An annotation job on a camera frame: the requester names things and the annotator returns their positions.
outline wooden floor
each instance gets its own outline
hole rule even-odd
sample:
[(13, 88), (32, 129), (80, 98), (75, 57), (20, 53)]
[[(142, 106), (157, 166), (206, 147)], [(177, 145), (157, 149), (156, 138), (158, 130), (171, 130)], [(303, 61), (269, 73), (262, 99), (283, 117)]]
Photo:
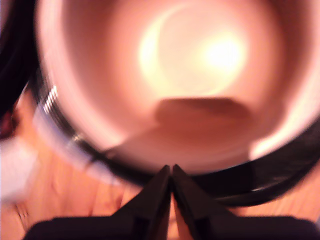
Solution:
[[(34, 223), (53, 217), (111, 215), (141, 190), (121, 179), (120, 184), (107, 184), (67, 163), (35, 131), (33, 112), (30, 94), (26, 93), (18, 108), (20, 123), (16, 134), (38, 151), (38, 167), (26, 198), (1, 206), (2, 240), (22, 239)], [(291, 215), (315, 222), (320, 216), (320, 164), (283, 197), (231, 210), (241, 216)], [(172, 203), (168, 239), (188, 239), (185, 235), (186, 226)]]

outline wooden surface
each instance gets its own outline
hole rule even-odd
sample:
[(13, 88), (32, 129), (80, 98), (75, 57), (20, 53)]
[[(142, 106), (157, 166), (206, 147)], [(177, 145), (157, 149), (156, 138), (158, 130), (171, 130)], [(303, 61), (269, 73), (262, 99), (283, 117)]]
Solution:
[[(34, 223), (53, 217), (111, 215), (139, 193), (141, 189), (138, 186), (120, 179), (117, 185), (99, 181), (65, 161), (35, 131), (33, 112), (31, 96), (27, 92), (18, 106), (16, 134), (38, 151), (38, 167), (29, 180), (25, 198), (1, 205), (2, 240), (22, 239)], [(291, 215), (315, 222), (320, 216), (320, 164), (283, 197), (259, 206), (231, 211), (241, 216)], [(187, 232), (172, 202), (168, 239), (188, 239), (185, 236)]]

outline black cable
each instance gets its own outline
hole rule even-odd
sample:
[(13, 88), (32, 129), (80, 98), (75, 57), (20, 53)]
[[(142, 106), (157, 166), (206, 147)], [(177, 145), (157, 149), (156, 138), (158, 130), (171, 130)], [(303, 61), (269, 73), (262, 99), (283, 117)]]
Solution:
[(34, 32), (36, 0), (15, 0), (0, 37), (0, 117), (19, 98), (39, 65)]

